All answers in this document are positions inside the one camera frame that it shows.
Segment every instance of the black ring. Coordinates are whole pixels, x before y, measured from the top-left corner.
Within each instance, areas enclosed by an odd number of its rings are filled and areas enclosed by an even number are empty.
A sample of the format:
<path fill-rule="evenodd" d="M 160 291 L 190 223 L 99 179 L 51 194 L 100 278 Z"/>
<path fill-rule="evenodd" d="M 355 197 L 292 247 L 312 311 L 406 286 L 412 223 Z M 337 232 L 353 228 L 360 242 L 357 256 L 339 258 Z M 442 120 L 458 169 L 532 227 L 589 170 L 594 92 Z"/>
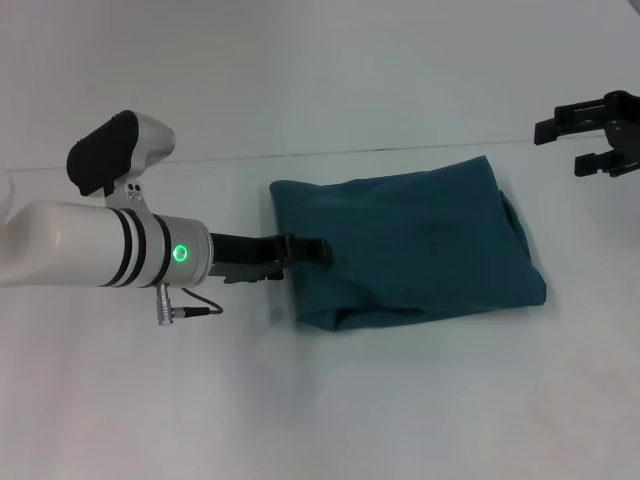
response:
<path fill-rule="evenodd" d="M 129 262 L 131 261 L 131 249 L 133 243 L 131 239 L 131 227 L 129 226 L 129 222 L 127 222 L 124 214 L 115 208 L 109 208 L 109 210 L 116 214 L 118 220 L 120 220 L 120 223 L 122 224 L 122 232 L 124 233 L 124 253 L 122 254 L 120 268 L 118 268 L 114 277 L 108 283 L 101 285 L 101 287 L 111 287 L 122 278 L 122 275 L 124 275 L 124 272 L 127 270 L 127 265 L 129 265 Z"/>
<path fill-rule="evenodd" d="M 164 258 L 162 259 L 162 266 L 156 278 L 154 278 L 149 285 L 145 285 L 142 288 L 153 287 L 160 283 L 160 280 L 162 280 L 167 270 L 169 270 L 169 263 L 171 262 L 171 232 L 169 231 L 169 227 L 167 227 L 167 222 L 165 222 L 164 218 L 160 215 L 154 215 L 153 218 L 158 221 L 162 229 L 162 236 L 164 237 Z"/>
<path fill-rule="evenodd" d="M 140 270 L 142 270 L 142 266 L 144 265 L 144 261 L 147 258 L 147 235 L 144 233 L 144 225 L 138 218 L 136 212 L 131 210 L 130 208 L 123 208 L 122 211 L 127 212 L 131 215 L 131 219 L 133 220 L 136 229 L 138 230 L 138 259 L 136 260 L 136 265 L 133 267 L 133 272 L 129 275 L 129 278 L 124 283 L 118 285 L 118 287 L 126 287 L 127 285 L 131 285 L 131 283 L 138 278 L 140 275 Z"/>

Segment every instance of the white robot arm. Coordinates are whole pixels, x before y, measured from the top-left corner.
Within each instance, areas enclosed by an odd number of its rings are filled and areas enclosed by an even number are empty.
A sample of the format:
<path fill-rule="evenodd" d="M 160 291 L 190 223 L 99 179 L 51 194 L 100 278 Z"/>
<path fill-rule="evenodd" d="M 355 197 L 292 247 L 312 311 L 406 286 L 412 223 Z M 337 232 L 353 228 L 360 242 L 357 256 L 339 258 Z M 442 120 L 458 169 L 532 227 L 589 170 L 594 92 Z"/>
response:
<path fill-rule="evenodd" d="M 169 127 L 131 111 L 78 142 L 69 178 L 83 196 L 104 193 L 106 207 L 37 202 L 22 209 L 0 230 L 0 286 L 154 287 L 162 325 L 211 313 L 172 308 L 168 286 L 193 287 L 208 275 L 225 283 L 281 280 L 294 262 L 330 262 L 322 239 L 221 235 L 197 220 L 153 214 L 137 177 L 174 146 Z"/>

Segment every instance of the folded towel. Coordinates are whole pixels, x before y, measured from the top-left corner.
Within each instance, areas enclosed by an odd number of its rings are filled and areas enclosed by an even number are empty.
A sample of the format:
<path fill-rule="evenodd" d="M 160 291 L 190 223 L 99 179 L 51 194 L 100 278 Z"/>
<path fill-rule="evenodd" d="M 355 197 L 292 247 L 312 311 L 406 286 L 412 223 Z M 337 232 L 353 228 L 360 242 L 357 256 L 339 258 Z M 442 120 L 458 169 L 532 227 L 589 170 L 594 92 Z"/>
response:
<path fill-rule="evenodd" d="M 542 305 L 518 216 L 486 157 L 431 172 L 271 184 L 282 233 L 324 238 L 331 265 L 290 268 L 297 316 L 324 330 Z"/>

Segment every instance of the green indicator light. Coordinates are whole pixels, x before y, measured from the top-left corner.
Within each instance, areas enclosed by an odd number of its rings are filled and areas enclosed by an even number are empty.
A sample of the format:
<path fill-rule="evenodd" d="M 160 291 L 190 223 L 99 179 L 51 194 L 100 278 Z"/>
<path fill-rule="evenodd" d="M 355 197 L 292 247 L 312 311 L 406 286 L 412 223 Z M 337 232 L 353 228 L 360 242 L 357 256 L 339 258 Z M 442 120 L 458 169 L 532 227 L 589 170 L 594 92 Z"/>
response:
<path fill-rule="evenodd" d="M 184 245 L 177 245 L 176 248 L 173 249 L 173 258 L 176 262 L 182 263 L 189 256 L 189 250 Z"/>

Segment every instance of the white wall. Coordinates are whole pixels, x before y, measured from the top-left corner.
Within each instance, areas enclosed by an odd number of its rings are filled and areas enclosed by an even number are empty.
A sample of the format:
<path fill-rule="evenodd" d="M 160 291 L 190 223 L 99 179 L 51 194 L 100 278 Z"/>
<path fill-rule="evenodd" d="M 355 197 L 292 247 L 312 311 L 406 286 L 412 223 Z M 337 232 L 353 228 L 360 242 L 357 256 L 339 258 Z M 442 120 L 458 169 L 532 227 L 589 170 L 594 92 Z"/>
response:
<path fill-rule="evenodd" d="M 58 167 L 124 108 L 175 128 L 187 162 L 145 174 L 152 208 L 222 233 L 275 232 L 273 180 L 486 154 L 549 301 L 329 334 L 278 282 L 207 280 L 225 315 L 170 328 L 147 290 L 2 290 L 0 477 L 637 478 L 640 174 L 573 177 L 602 138 L 517 140 L 558 104 L 639 92 L 639 36 L 623 0 L 1 3 L 16 209 L 87 201 Z M 458 146 L 407 149 L 439 144 Z M 375 148 L 404 150 L 335 153 Z"/>

